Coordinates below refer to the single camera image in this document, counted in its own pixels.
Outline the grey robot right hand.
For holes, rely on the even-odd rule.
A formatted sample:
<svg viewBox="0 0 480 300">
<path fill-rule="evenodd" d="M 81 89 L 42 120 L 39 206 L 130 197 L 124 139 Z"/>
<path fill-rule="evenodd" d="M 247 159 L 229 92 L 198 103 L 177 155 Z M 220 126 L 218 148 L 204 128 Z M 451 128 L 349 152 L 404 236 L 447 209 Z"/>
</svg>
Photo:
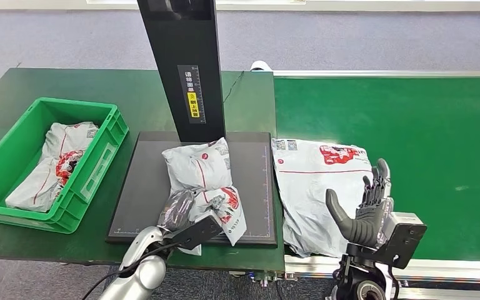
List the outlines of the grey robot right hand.
<svg viewBox="0 0 480 300">
<path fill-rule="evenodd" d="M 391 170 L 385 159 L 379 158 L 371 169 L 372 181 L 362 178 L 364 190 L 362 203 L 351 218 L 341 207 L 337 194 L 327 189 L 326 206 L 342 236 L 350 243 L 378 248 L 387 241 L 383 226 L 394 209 L 391 197 Z"/>
</svg>

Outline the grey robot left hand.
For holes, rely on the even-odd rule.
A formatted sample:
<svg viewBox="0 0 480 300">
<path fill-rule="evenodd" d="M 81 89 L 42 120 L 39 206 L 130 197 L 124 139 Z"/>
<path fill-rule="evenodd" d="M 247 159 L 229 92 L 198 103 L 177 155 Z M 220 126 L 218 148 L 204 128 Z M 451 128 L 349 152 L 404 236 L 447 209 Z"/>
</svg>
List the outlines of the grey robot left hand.
<svg viewBox="0 0 480 300">
<path fill-rule="evenodd" d="M 189 213 L 194 205 L 196 192 L 183 189 L 173 192 L 159 215 L 157 226 L 174 232 L 189 226 Z"/>
</svg>

